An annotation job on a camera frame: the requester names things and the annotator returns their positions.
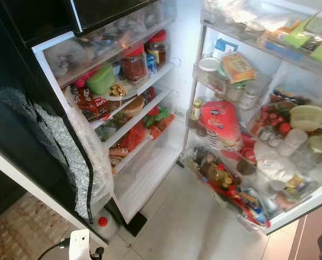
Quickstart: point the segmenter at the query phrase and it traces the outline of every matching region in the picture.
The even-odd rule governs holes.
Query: plastic bottle
[[[103,238],[111,240],[118,232],[119,226],[106,209],[102,209],[97,219],[94,219],[92,228]]]

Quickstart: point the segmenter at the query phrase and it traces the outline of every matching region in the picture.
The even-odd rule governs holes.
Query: pickle jar
[[[168,61],[169,45],[167,43],[167,32],[160,30],[147,42],[147,53],[156,57],[157,67]]]
[[[122,58],[122,69],[128,81],[137,82],[148,74],[144,45]]]

